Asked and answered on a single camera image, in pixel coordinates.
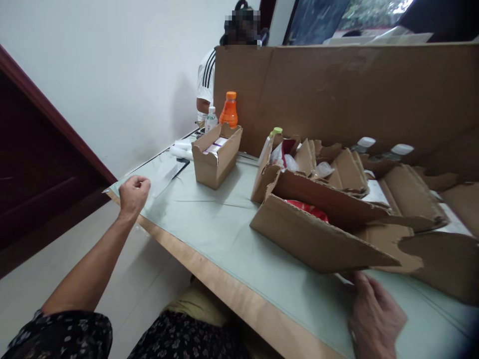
wrist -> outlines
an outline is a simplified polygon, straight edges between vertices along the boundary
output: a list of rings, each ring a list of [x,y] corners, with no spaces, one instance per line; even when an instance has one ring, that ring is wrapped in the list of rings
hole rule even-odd
[[[117,221],[121,223],[133,224],[136,222],[137,218],[138,218],[138,214],[136,213],[120,211]]]

black floral fabric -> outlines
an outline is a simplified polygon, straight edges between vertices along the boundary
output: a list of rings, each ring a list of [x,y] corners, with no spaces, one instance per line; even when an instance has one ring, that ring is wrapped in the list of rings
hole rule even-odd
[[[103,359],[112,344],[109,319],[99,313],[37,311],[12,340],[2,359]],[[165,311],[143,334],[128,359],[247,359],[234,332]]]

white t-shirt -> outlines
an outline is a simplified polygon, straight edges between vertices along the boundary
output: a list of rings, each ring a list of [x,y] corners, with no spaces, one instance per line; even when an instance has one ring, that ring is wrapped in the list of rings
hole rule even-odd
[[[215,85],[215,61],[216,50],[213,49],[201,61],[198,68],[198,93],[197,98],[201,98],[213,105],[213,87]],[[198,121],[206,119],[207,114],[198,111]]]

dark red door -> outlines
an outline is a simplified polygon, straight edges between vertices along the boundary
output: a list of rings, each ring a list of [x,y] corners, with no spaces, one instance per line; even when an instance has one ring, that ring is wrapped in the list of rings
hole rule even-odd
[[[54,126],[45,115],[45,107],[41,111],[26,95],[31,94],[22,91],[12,81],[11,72],[10,76],[7,73],[0,67],[0,278],[56,238],[50,238],[46,231],[28,240],[25,237],[35,234],[67,211],[69,227],[73,226],[88,213],[83,211],[83,217],[72,222],[71,209],[85,202],[92,193],[100,194],[113,182],[100,174],[75,144]],[[24,76],[22,81],[38,92],[38,98],[43,96],[23,72],[17,75]],[[56,112],[44,97],[41,101],[50,106],[51,113]],[[78,136],[64,123],[70,129],[70,138]],[[67,229],[59,232],[55,228],[54,232],[58,236]]]

wooden table edge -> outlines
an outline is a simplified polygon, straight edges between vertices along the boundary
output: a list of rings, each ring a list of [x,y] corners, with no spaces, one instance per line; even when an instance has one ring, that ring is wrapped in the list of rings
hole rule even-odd
[[[120,205],[115,192],[110,189],[107,195]],[[177,237],[142,215],[137,223],[284,358],[345,358]]]

